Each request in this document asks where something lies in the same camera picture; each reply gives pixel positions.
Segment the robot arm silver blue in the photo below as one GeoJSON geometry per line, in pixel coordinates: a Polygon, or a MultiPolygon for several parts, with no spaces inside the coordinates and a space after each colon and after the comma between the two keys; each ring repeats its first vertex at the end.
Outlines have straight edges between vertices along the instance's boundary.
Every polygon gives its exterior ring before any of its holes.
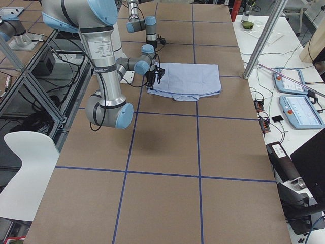
{"type": "Polygon", "coordinates": [[[129,33],[145,31],[146,43],[152,45],[156,50],[158,44],[165,46],[166,40],[157,33],[157,22],[155,16],[150,15],[144,17],[143,12],[140,10],[139,4],[146,2],[148,1],[126,1],[129,12],[126,28],[129,33]]]}
{"type": "Polygon", "coordinates": [[[81,39],[99,84],[99,90],[88,99],[86,116],[91,124],[99,127],[125,129],[132,121],[134,108],[120,88],[126,72],[145,76],[144,85],[149,89],[165,74],[155,51],[159,40],[155,17],[139,19],[136,9],[140,2],[127,3],[130,11],[127,30],[130,33],[146,31],[147,43],[136,58],[115,57],[116,43],[111,38],[118,17],[115,1],[42,1],[46,25],[58,31],[78,33],[81,39]]]}

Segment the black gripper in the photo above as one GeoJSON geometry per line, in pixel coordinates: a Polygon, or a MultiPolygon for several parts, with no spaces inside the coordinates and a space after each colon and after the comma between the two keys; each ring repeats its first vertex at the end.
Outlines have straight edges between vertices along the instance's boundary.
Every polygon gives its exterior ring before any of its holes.
{"type": "Polygon", "coordinates": [[[165,69],[158,66],[156,66],[154,70],[148,71],[145,74],[145,77],[147,79],[146,87],[149,90],[153,90],[155,81],[157,81],[157,83],[160,84],[160,80],[162,79],[164,74],[165,74],[165,69]]]}
{"type": "Polygon", "coordinates": [[[146,35],[146,43],[152,45],[154,50],[156,50],[158,44],[165,46],[166,40],[160,35],[146,35]]]}

